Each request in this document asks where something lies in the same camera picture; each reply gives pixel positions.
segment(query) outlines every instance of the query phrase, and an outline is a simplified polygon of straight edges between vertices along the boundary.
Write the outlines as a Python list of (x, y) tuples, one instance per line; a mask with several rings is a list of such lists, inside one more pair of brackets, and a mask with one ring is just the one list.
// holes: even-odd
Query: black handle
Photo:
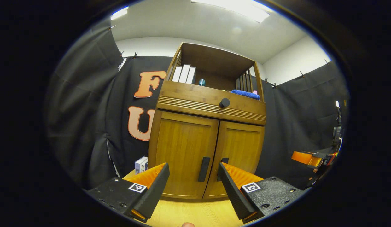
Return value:
[[(228, 164), (229, 158), (222, 158), (222, 159), (221, 159), (221, 162), (224, 162), (224, 163)], [(221, 178), (220, 178), (220, 176), (219, 176), (219, 174), (218, 174), (218, 177), (217, 177), (217, 181), (222, 181)]]
[(224, 107), (229, 106), (230, 103), (231, 103), (231, 102), (229, 101), (229, 99), (223, 98), (223, 99), (221, 100), (221, 102), (219, 103), (219, 106), (222, 107), (222, 108), (224, 108)]
[(205, 181), (205, 177), (207, 176), (208, 165), (210, 164), (210, 157), (203, 157), (201, 163), (200, 174), (198, 174), (198, 181)]

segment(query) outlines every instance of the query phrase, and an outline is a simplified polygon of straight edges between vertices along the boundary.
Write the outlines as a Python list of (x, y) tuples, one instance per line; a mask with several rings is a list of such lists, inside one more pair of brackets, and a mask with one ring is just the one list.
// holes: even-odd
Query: white book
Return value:
[(183, 69), (181, 69), (180, 79), (178, 80), (179, 82), (181, 82), (181, 83), (186, 83), (186, 81), (187, 81), (187, 75), (188, 75), (188, 73), (189, 73), (189, 70), (190, 70), (190, 65), (184, 64), (184, 65), (183, 65)]
[(178, 82), (178, 79), (180, 78), (181, 68), (182, 66), (176, 66), (176, 70), (174, 71), (172, 81)]
[(141, 163), (141, 172), (145, 171), (145, 164), (148, 162), (148, 158), (145, 157), (144, 161)]
[(141, 172), (141, 163), (144, 162), (145, 158), (146, 157), (144, 156), (135, 162), (135, 174), (139, 174)]
[(193, 78), (195, 74), (196, 74), (196, 68), (194, 66), (191, 66), (189, 70), (189, 74), (187, 76), (187, 81), (186, 81), (187, 84), (193, 83)]

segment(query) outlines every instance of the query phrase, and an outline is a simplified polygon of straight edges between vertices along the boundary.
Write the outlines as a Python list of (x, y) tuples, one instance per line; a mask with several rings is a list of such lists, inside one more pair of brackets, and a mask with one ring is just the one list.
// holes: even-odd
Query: ceiling light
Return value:
[(116, 18), (119, 18), (123, 15), (126, 15), (127, 14), (127, 9), (128, 9), (128, 6), (127, 7), (124, 7), (123, 9), (120, 9), (119, 11), (113, 13), (111, 19), (114, 20)]
[(191, 0), (191, 2), (222, 7), (242, 14), (243, 16), (250, 17), (259, 23), (270, 16), (269, 13), (272, 12), (267, 6), (253, 0)]

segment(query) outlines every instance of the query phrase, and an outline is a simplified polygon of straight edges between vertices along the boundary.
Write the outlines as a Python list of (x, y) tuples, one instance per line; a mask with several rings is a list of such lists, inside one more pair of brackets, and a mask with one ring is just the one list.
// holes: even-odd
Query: blue cup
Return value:
[(204, 79), (200, 79), (200, 82), (198, 82), (198, 85), (205, 86), (205, 80)]

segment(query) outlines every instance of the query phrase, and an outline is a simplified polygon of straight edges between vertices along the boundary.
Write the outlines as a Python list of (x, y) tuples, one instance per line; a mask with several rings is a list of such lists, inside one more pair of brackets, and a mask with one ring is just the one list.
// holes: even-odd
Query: orange letter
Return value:
[(130, 116), (128, 118), (128, 132), (136, 139), (148, 141), (151, 137), (151, 129), (152, 129), (152, 121), (154, 120), (154, 109), (148, 110), (147, 114), (149, 115), (149, 125), (148, 131), (143, 133), (138, 129), (139, 124), (139, 116), (144, 112), (144, 110), (140, 107), (130, 106), (128, 108), (128, 112), (130, 112)]
[(149, 91), (149, 88), (152, 86), (152, 89), (157, 89), (159, 86), (159, 78), (165, 79), (165, 71), (156, 71), (156, 72), (142, 72), (141, 82), (139, 82), (138, 91), (134, 94), (135, 98), (148, 98), (152, 96), (152, 92)]

